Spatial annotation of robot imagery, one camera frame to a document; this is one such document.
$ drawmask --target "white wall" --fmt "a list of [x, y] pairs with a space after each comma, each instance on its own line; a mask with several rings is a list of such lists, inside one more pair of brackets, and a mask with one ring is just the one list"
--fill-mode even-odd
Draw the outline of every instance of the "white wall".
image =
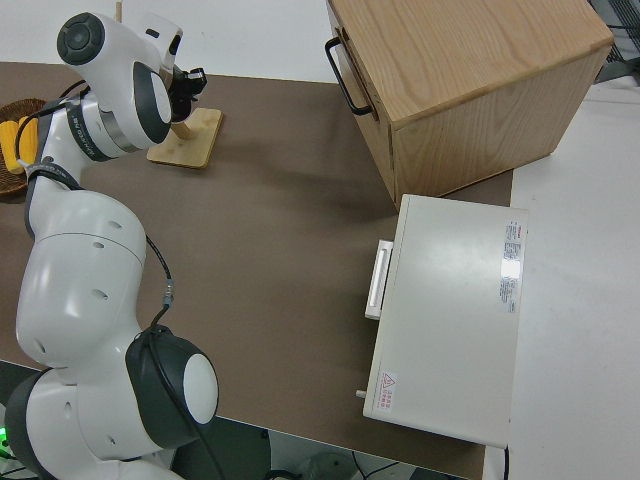
[[[184, 30], [177, 64], [243, 77], [335, 82], [324, 56], [325, 0], [124, 0], [123, 20], [146, 11]], [[112, 0], [0, 1], [0, 61], [60, 63], [58, 30], [83, 11], [113, 16]]]

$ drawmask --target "wicker basket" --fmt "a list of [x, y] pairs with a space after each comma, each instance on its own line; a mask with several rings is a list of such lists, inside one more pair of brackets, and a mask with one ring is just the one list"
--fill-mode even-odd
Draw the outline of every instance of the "wicker basket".
[[[0, 122], [6, 120], [15, 120], [17, 122], [21, 117], [26, 117], [40, 110], [44, 104], [44, 100], [27, 98], [5, 105], [0, 108]], [[16, 195], [23, 192], [26, 188], [26, 175], [24, 173], [21, 175], [9, 173], [4, 164], [4, 156], [0, 148], [0, 196]]]

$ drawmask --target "label sticker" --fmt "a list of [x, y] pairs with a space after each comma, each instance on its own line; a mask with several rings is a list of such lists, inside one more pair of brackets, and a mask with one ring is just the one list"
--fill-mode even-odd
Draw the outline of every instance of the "label sticker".
[[502, 267], [500, 269], [500, 301], [509, 313], [518, 309], [520, 295], [520, 276], [522, 274], [522, 237], [523, 227], [517, 221], [507, 225], [502, 251]]
[[378, 380], [378, 399], [376, 409], [390, 412], [393, 408], [393, 392], [396, 390], [398, 376], [391, 372], [380, 372]]

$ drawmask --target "white table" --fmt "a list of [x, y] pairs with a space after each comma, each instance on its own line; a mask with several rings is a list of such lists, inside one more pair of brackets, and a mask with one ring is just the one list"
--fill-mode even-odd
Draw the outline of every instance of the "white table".
[[[512, 480], [638, 478], [640, 88], [591, 88], [556, 152], [515, 171], [530, 211]], [[502, 478], [490, 451], [485, 479]]]

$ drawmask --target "warning label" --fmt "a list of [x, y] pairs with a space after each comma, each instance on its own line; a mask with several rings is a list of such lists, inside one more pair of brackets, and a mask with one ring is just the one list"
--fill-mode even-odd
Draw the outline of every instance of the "warning label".
[[390, 412], [393, 408], [393, 394], [396, 390], [398, 377], [395, 373], [380, 372], [378, 381], [378, 398], [376, 400], [376, 409]]

